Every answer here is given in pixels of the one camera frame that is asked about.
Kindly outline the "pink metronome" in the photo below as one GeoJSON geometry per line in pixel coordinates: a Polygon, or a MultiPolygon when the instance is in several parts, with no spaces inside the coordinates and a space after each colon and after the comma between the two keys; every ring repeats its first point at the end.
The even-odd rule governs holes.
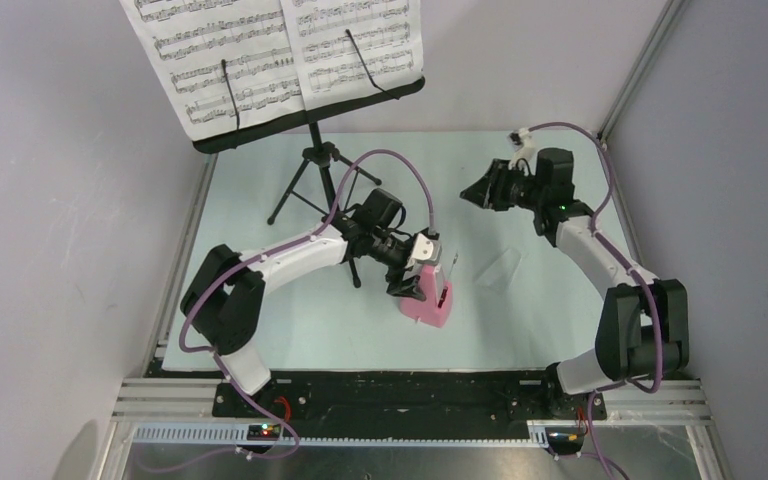
{"type": "Polygon", "coordinates": [[[421,263],[415,277],[424,298],[401,298],[398,302],[400,313],[418,323],[443,328],[454,303],[453,285],[444,267],[439,262],[421,263]]]}

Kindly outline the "clear plastic metronome cover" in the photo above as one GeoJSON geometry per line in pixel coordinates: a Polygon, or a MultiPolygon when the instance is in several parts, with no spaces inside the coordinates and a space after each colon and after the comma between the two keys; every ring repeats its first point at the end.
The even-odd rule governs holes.
{"type": "Polygon", "coordinates": [[[485,266],[475,283],[482,288],[505,292],[512,285],[521,262],[522,253],[518,249],[507,248],[485,266]]]}

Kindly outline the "black perforated music stand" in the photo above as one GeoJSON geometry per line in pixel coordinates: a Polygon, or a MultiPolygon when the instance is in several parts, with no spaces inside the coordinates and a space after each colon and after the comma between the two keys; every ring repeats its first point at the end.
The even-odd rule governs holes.
{"type": "Polygon", "coordinates": [[[311,145],[302,151],[302,162],[280,197],[273,212],[267,218],[267,224],[273,225],[290,197],[295,197],[312,208],[317,207],[310,200],[295,191],[296,185],[310,165],[315,165],[318,168],[326,201],[332,202],[337,198],[336,188],[330,175],[330,166],[334,162],[340,162],[345,165],[350,165],[351,162],[342,155],[340,150],[333,143],[322,140],[318,125],[319,121],[413,95],[421,91],[424,88],[425,83],[426,79],[420,78],[410,84],[388,89],[383,92],[378,91],[366,97],[339,101],[312,110],[303,110],[287,114],[275,120],[270,120],[253,127],[232,130],[202,140],[194,140],[192,144],[200,153],[218,154],[225,150],[235,149],[241,145],[283,133],[293,128],[307,126],[310,132],[311,145]]]}

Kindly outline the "white sheet music page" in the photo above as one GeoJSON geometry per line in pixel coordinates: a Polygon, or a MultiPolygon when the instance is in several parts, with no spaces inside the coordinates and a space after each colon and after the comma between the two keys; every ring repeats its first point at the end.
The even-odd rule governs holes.
{"type": "Polygon", "coordinates": [[[190,140],[303,111],[280,2],[132,0],[121,5],[190,140]]]}
{"type": "Polygon", "coordinates": [[[419,1],[283,1],[281,7],[308,110],[393,93],[423,77],[419,1]]]}

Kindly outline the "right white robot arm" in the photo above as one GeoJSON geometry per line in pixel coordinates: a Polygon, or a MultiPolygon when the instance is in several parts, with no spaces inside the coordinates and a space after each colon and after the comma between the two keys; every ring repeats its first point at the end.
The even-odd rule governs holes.
{"type": "Polygon", "coordinates": [[[584,393],[622,384],[655,393],[665,374],[689,361],[685,286],[659,278],[620,251],[598,226],[595,211],[576,199],[573,173],[571,151],[543,148],[534,168],[495,159],[460,193],[482,209],[530,211],[536,234],[569,257],[603,300],[593,348],[547,369],[549,384],[540,400],[556,418],[576,410],[584,393]]]}

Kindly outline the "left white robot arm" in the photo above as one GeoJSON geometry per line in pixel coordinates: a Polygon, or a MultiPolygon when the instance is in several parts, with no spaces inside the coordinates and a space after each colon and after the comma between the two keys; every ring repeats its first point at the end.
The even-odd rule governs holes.
{"type": "Polygon", "coordinates": [[[264,298],[303,276],[361,257],[386,266],[387,292],[393,297],[429,298],[419,268],[440,253],[439,235],[427,227],[404,238],[392,227],[401,201],[376,188],[361,203],[342,211],[333,206],[323,222],[282,244],[242,257],[225,244],[205,256],[180,301],[185,324],[179,347],[190,353],[187,333],[206,341],[219,369],[239,391],[238,404],[252,416],[264,416],[276,403],[270,369],[254,344],[264,298]]]}

